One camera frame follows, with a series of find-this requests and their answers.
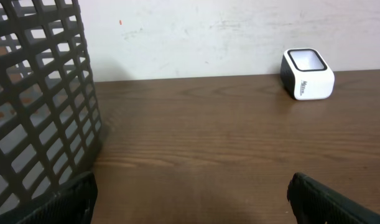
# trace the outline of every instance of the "tabletop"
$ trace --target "tabletop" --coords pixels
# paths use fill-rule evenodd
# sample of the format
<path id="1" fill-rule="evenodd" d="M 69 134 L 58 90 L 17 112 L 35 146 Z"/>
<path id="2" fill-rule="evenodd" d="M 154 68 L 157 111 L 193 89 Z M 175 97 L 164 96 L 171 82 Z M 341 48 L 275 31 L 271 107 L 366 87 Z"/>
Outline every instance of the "tabletop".
<path id="1" fill-rule="evenodd" d="M 92 223 L 296 223 L 299 171 L 380 213 L 380 70 L 335 78 L 316 101 L 278 75 L 96 83 Z"/>

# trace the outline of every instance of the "wood grain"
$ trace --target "wood grain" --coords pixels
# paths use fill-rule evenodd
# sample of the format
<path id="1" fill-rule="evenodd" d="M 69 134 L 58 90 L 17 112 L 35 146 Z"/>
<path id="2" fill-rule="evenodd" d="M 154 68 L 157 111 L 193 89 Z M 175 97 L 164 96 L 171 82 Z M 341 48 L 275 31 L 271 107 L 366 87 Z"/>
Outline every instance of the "wood grain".
<path id="1" fill-rule="evenodd" d="M 380 213 L 380 70 L 295 101 L 277 75 L 97 83 L 99 223 L 295 223 L 302 171 Z"/>

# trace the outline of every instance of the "gray plastic basket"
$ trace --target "gray plastic basket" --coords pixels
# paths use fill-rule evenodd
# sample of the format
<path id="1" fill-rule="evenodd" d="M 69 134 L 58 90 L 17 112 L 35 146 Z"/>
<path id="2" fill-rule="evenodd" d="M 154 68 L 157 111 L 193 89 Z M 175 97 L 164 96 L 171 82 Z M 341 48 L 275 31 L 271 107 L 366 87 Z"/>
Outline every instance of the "gray plastic basket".
<path id="1" fill-rule="evenodd" d="M 89 169 L 100 127 L 77 0 L 0 0 L 0 214 Z"/>

